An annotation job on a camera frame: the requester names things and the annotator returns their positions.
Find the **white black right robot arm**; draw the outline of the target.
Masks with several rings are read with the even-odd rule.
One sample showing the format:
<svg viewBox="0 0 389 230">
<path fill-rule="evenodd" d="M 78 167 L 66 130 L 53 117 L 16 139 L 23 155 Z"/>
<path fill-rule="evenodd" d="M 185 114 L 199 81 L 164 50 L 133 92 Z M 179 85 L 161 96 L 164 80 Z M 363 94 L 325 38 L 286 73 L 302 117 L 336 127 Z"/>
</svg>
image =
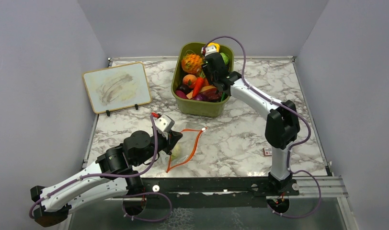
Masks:
<svg viewBox="0 0 389 230">
<path fill-rule="evenodd" d="M 206 54 L 202 68 L 208 82 L 218 91 L 246 103 L 266 119 L 264 135 L 272 148 L 268 190 L 274 195 L 283 193 L 292 180 L 289 148 L 300 131 L 295 104 L 270 97 L 254 88 L 240 73 L 230 72 L 218 52 Z"/>
</svg>

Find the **orange spiky pineapple toy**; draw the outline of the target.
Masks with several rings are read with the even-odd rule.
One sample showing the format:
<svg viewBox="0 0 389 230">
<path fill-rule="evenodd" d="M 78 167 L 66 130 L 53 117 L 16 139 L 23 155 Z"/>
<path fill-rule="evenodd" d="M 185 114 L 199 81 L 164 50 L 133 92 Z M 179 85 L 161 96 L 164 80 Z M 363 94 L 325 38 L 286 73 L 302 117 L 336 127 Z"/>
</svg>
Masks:
<svg viewBox="0 0 389 230">
<path fill-rule="evenodd" d="M 181 67 L 188 74 L 198 75 L 202 70 L 203 58 L 198 54 L 187 54 L 181 60 Z"/>
</svg>

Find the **clear zip bag orange zipper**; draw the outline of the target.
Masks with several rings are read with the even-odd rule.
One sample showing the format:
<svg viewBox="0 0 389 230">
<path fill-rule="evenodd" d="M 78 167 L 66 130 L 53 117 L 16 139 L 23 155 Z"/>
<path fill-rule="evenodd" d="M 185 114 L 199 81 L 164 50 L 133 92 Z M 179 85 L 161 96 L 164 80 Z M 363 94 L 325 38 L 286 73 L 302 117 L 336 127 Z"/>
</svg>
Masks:
<svg viewBox="0 0 389 230">
<path fill-rule="evenodd" d="M 171 160 L 170 153 L 166 173 L 188 163 L 193 158 L 197 151 L 200 137 L 204 133 L 201 129 L 204 127 L 206 126 L 193 122 L 184 122 L 178 125 L 177 130 L 183 134 L 183 137 L 178 142 L 181 145 L 182 152 L 180 157 L 173 161 Z"/>
</svg>

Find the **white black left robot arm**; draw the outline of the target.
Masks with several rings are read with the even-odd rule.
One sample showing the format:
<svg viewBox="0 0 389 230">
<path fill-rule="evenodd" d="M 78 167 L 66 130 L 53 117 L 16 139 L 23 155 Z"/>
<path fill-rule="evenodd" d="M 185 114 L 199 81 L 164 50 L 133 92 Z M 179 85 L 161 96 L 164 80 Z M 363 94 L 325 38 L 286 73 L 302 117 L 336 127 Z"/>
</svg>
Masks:
<svg viewBox="0 0 389 230">
<path fill-rule="evenodd" d="M 50 187 L 32 187 L 34 203 L 29 217 L 42 227 L 51 227 L 92 202 L 159 194 L 160 186 L 147 189 L 141 175 L 151 168 L 159 152 L 171 151 L 182 137 L 181 132 L 159 132 L 156 128 L 153 135 L 142 130 L 132 133 L 70 178 Z"/>
</svg>

